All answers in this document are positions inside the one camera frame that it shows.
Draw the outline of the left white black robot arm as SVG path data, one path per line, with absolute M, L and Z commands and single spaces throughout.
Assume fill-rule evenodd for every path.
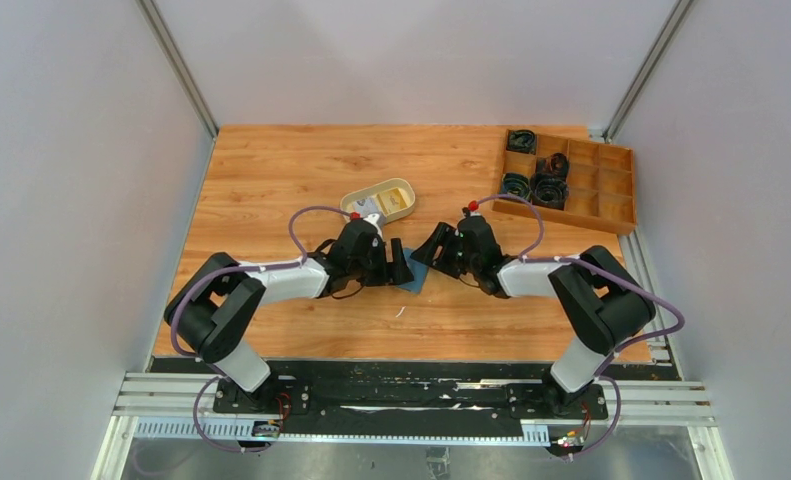
M 351 282 L 368 288 L 413 279 L 400 239 L 386 241 L 372 221 L 352 219 L 337 238 L 297 260 L 251 263 L 226 252 L 212 254 L 170 300 L 164 320 L 173 340 L 231 380 L 250 411 L 264 413 L 276 403 L 276 377 L 244 338 L 260 307 L 294 299 L 342 299 Z

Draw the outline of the blue leather card holder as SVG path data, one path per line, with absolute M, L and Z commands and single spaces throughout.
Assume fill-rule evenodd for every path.
M 397 285 L 397 288 L 418 295 L 421 293 L 421 290 L 425 284 L 429 267 L 412 258 L 412 253 L 413 253 L 412 248 L 404 247 L 403 252 L 404 252 L 405 260 L 407 262 L 407 266 L 412 274 L 413 280 L 410 282 Z

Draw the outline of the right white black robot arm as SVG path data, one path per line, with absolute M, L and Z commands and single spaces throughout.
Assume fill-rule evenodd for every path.
M 470 275 L 489 296 L 559 301 L 574 336 L 542 378 L 542 403 L 555 417 L 580 407 L 600 367 L 656 313 L 654 302 L 605 247 L 559 259 L 509 255 L 480 215 L 456 226 L 439 223 L 411 258 L 453 278 Z

